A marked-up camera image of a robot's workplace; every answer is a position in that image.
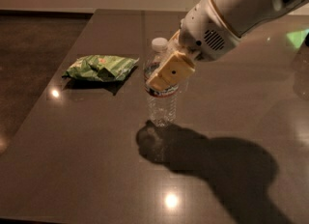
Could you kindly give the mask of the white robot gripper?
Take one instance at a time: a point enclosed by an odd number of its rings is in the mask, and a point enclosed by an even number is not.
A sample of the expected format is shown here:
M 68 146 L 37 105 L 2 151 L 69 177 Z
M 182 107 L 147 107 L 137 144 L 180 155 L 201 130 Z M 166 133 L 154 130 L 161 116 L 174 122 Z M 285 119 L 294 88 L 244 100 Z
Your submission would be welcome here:
M 201 0 L 181 21 L 168 41 L 173 52 L 151 74 L 146 84 L 155 91 L 164 91 L 177 85 L 195 72 L 195 64 L 185 53 L 177 51 L 180 45 L 199 52 L 203 60 L 217 60 L 233 50 L 240 42 L 238 34 L 225 22 L 213 0 Z

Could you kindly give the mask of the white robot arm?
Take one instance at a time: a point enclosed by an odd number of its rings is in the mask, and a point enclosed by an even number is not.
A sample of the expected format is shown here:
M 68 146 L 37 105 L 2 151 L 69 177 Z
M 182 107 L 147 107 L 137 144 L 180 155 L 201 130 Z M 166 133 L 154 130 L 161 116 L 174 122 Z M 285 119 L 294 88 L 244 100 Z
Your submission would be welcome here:
M 217 60 L 259 25 L 288 14 L 309 0 L 201 0 L 182 19 L 169 51 L 146 86 L 165 91 L 195 71 L 194 60 Z

